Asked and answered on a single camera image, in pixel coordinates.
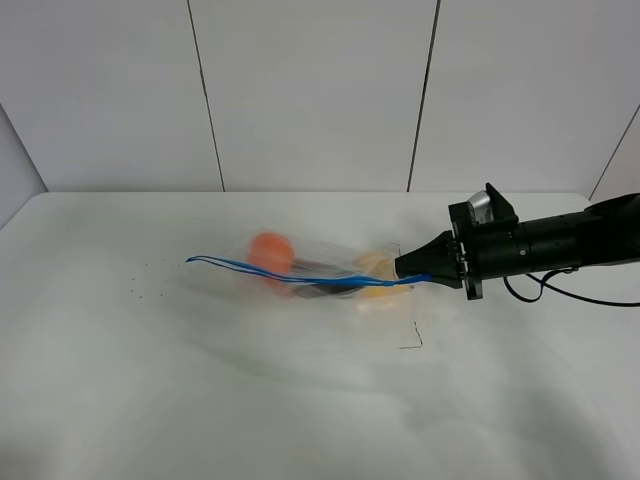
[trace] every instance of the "blue drawstring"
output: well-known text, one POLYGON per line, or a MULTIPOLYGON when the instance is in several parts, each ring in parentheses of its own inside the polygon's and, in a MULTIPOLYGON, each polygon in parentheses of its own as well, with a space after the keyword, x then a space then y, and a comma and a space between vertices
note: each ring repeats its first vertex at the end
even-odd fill
POLYGON ((396 285, 409 285, 411 283, 429 282, 431 275, 415 275, 413 277, 403 278, 402 280, 381 280, 366 275, 352 275, 342 278, 317 278, 317 277, 300 277, 295 275, 280 275, 264 268, 256 267, 249 263, 228 260, 219 257, 209 257, 206 255, 197 255, 188 258, 188 262, 205 262, 216 267, 226 268, 234 272, 248 273, 249 275, 257 275, 259 277, 271 278, 283 283, 309 283, 316 285, 344 285, 353 287, 393 287, 396 285))

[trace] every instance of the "clear plastic bag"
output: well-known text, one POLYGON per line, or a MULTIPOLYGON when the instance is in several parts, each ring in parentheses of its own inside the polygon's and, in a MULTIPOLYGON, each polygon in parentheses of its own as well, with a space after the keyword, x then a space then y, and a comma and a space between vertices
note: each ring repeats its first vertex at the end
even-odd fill
POLYGON ((205 262, 243 275, 243 284, 281 297, 383 297, 407 292, 428 276, 398 279, 397 245, 355 251, 340 245, 262 231, 237 242, 221 256, 199 255, 205 262))

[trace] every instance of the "table surface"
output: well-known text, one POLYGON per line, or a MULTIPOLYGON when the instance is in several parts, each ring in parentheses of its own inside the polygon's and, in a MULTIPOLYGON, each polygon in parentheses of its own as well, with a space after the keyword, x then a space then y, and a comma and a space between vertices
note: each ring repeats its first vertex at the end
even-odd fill
MULTIPOLYGON (((282 300, 183 263, 260 228, 406 252, 468 196, 35 197, 0 230, 0 478, 637 478, 634 309, 500 281, 282 300)), ((522 220, 588 205, 508 199, 522 220)), ((639 296, 640 265, 562 277, 639 296)))

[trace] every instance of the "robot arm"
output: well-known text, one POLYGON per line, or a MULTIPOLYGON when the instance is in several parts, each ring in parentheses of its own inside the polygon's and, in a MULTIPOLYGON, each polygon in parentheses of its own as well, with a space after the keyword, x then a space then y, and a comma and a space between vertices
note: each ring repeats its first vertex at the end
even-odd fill
POLYGON ((464 284, 467 298, 475 300, 482 298, 482 280, 640 261, 640 194, 520 222, 487 183, 467 202, 450 205, 449 216, 452 230, 396 259, 400 278, 429 273, 436 283, 464 284))

